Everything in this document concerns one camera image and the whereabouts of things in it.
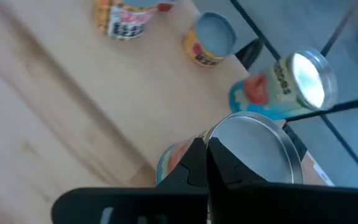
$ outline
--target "can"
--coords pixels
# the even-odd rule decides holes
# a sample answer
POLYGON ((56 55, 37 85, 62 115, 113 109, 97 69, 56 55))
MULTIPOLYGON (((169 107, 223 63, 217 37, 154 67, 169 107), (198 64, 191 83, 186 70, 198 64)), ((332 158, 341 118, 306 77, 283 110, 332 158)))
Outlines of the can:
POLYGON ((194 138, 169 147, 157 166, 157 184, 180 162, 195 138, 208 144, 212 137, 230 150, 247 167, 269 182, 302 184, 298 152, 285 131, 257 113, 238 112, 194 138))
POLYGON ((298 50, 273 67, 235 83, 229 92, 233 113, 252 111, 270 119, 328 110, 336 100, 334 72, 315 49, 298 50))
POLYGON ((158 0, 97 0, 97 28, 112 38, 130 40, 139 37, 157 10, 158 0))
POLYGON ((178 2, 178 0, 161 0, 158 4, 160 12, 168 12, 178 2))
POLYGON ((199 66, 215 67, 232 54, 236 33, 219 14, 202 14, 185 34, 182 46, 187 56, 199 66))

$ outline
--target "white label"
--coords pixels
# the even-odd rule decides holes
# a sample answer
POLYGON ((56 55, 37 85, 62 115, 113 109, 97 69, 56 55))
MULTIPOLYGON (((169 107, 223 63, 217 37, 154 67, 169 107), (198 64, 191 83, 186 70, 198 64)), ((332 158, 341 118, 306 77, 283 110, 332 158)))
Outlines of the white label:
POLYGON ((334 187, 334 183, 317 163, 313 165, 313 168, 328 186, 334 187))
POLYGON ((286 60, 278 61, 271 70, 271 76, 277 86, 277 93, 275 94, 277 101, 295 101, 296 90, 293 84, 293 79, 290 72, 285 65, 286 60))
POLYGON ((108 34, 123 39, 140 36, 154 10, 132 12, 119 6, 111 6, 108 34))

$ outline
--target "metal lid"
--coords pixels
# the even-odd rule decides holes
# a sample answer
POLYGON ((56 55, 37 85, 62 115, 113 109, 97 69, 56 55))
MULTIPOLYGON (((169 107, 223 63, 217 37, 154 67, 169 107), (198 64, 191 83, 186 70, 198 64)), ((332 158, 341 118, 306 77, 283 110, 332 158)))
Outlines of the metal lid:
POLYGON ((232 53, 236 34, 223 16, 206 12, 198 19, 195 30, 198 40, 212 54, 225 57, 232 53))
POLYGON ((337 100, 337 85, 328 61, 315 49, 296 51, 290 59, 296 87, 314 110, 328 110, 337 100))
POLYGON ((217 137, 247 167, 269 182, 301 184, 301 162, 284 130, 257 113, 238 112, 221 121, 217 137))

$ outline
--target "wooden surface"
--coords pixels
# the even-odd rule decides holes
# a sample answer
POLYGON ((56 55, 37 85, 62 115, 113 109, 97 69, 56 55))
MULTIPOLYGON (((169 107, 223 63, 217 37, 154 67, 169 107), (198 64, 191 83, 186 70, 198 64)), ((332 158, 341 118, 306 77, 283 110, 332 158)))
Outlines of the wooden surface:
POLYGON ((155 171, 0 11, 0 223, 50 223, 62 193, 155 185, 155 171))
POLYGON ((234 56, 213 69, 187 58, 180 40, 198 14, 190 0, 156 15, 132 41, 110 40, 96 30, 93 1, 0 3, 154 167, 170 145, 229 115, 229 88, 248 76, 234 56))

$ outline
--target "food can label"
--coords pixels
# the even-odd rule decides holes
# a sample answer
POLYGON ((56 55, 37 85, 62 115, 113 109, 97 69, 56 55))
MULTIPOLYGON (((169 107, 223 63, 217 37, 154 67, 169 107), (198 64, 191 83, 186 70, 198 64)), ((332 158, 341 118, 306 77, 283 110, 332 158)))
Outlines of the food can label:
POLYGON ((168 12, 177 2, 177 0, 160 0, 160 4, 158 4, 158 9, 161 12, 168 12))
POLYGON ((276 84, 275 101, 295 101, 296 89, 291 73, 287 69, 287 60, 281 59, 270 71, 273 82, 276 84))
POLYGON ((169 147, 162 155, 160 162, 157 166, 157 184, 159 184, 171 171, 178 165, 182 157, 185 155, 195 138, 203 139, 204 143, 207 144, 208 139, 215 129, 215 126, 209 130, 203 131, 201 134, 176 143, 169 147))
POLYGON ((94 21, 98 30, 103 34, 106 34, 109 23, 110 4, 110 0, 96 0, 94 21))
POLYGON ((260 113, 270 119, 285 119, 312 112, 300 103, 287 58, 272 68, 236 83, 231 90, 232 108, 260 113))
POLYGON ((194 26, 190 27, 184 36, 182 46, 189 58, 202 67, 214 67, 224 59, 224 57, 213 55, 203 47, 197 39, 194 26))
POLYGON ((123 3, 112 5, 109 15, 108 35, 118 39, 140 36, 145 24, 152 17, 155 7, 129 7, 123 3))

